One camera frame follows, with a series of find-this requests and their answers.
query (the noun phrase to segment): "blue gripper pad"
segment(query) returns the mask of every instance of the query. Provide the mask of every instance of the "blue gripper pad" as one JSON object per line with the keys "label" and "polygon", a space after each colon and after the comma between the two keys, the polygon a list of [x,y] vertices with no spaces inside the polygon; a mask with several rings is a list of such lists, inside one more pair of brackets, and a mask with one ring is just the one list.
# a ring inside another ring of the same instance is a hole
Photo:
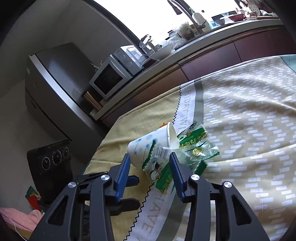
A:
{"label": "blue gripper pad", "polygon": [[124,155],[124,158],[119,166],[119,169],[116,173],[114,178],[114,191],[115,194],[115,201],[119,202],[120,199],[123,197],[124,189],[126,187],[126,182],[128,180],[128,173],[131,167],[131,159],[128,154]]}
{"label": "blue gripper pad", "polygon": [[128,181],[126,182],[126,187],[137,186],[140,180],[137,176],[128,176]]}
{"label": "blue gripper pad", "polygon": [[173,176],[177,195],[183,202],[185,199],[185,191],[187,189],[187,180],[182,172],[179,160],[174,152],[170,154],[170,171]]}

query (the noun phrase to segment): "green snack wrapper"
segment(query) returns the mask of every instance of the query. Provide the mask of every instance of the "green snack wrapper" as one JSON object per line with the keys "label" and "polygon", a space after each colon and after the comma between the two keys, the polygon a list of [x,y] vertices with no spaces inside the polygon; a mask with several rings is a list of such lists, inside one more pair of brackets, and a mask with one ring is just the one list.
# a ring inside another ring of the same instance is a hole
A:
{"label": "green snack wrapper", "polygon": [[188,165],[192,172],[201,175],[206,168],[205,160],[220,154],[218,147],[211,143],[204,126],[194,121],[178,136],[180,147],[176,150],[178,159]]}

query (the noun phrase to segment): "paper cup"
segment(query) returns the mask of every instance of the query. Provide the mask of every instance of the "paper cup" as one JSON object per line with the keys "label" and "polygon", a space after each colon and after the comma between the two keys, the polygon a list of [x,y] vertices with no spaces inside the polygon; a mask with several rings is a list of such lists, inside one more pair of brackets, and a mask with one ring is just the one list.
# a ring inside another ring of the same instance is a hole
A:
{"label": "paper cup", "polygon": [[149,153],[151,153],[150,149],[152,146],[154,148],[179,148],[179,140],[171,122],[128,144],[128,154],[131,157],[131,163],[135,167],[142,169],[144,161],[148,158]]}

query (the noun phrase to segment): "bright window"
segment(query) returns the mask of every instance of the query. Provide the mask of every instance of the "bright window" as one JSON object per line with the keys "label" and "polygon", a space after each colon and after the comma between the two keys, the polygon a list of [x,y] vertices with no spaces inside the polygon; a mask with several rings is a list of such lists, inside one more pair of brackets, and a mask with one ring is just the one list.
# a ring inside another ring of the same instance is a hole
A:
{"label": "bright window", "polygon": [[[150,34],[160,43],[181,21],[189,20],[185,13],[177,15],[167,0],[95,0],[112,13],[139,39]],[[239,8],[234,0],[185,0],[196,12],[204,10],[215,16]]]}

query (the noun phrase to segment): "metal screw cap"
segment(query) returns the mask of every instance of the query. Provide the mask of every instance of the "metal screw cap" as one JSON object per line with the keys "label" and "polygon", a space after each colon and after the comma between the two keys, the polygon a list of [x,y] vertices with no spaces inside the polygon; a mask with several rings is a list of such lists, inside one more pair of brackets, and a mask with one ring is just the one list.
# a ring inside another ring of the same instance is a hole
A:
{"label": "metal screw cap", "polygon": [[224,186],[226,188],[231,188],[232,187],[232,183],[231,182],[224,182]]}
{"label": "metal screw cap", "polygon": [[69,188],[74,188],[74,187],[76,187],[76,183],[75,182],[70,182],[70,183],[68,183],[68,187]]}
{"label": "metal screw cap", "polygon": [[107,180],[109,180],[109,178],[110,178],[109,175],[102,175],[102,176],[101,176],[101,179],[102,179],[103,181],[107,181]]}
{"label": "metal screw cap", "polygon": [[199,180],[199,178],[200,178],[199,175],[196,175],[196,174],[192,174],[192,175],[191,175],[191,179],[194,180],[194,181]]}

